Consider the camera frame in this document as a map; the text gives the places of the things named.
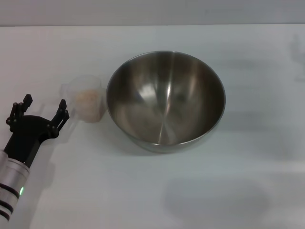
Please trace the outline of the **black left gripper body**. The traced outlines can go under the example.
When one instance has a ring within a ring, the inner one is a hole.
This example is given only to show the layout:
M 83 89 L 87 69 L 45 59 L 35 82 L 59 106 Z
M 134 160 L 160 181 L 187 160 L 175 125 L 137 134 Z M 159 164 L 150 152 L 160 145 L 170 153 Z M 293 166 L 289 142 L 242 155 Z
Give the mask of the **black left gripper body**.
M 58 136 L 58 128 L 51 121 L 34 115 L 8 118 L 12 135 L 4 148 L 10 159 L 31 167 L 41 144 Z

